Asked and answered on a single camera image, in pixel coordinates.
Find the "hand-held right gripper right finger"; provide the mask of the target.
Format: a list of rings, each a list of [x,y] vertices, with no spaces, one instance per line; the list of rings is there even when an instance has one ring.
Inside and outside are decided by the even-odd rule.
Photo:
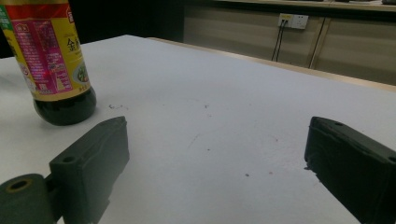
[[[339,121],[313,117],[304,160],[360,224],[396,224],[396,151]]]

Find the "white wall socket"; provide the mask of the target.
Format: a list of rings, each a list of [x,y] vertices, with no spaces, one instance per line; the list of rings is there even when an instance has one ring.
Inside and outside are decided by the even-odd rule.
[[[278,26],[304,30],[308,22],[307,15],[280,13],[278,19]]]

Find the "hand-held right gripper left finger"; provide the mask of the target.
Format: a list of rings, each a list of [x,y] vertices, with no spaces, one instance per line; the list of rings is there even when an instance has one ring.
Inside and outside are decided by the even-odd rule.
[[[55,157],[49,168],[64,223],[97,224],[129,159],[125,117],[98,123]]]

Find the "dark soy sauce bottle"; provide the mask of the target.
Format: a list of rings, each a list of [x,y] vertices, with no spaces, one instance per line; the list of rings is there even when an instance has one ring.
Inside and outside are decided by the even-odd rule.
[[[0,0],[0,29],[43,120],[65,126],[93,114],[96,95],[68,0]]]

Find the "beige wall cabinet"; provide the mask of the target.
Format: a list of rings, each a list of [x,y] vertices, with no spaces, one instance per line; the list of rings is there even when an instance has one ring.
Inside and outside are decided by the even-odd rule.
[[[396,22],[310,16],[279,30],[278,13],[184,9],[184,42],[396,86]]]

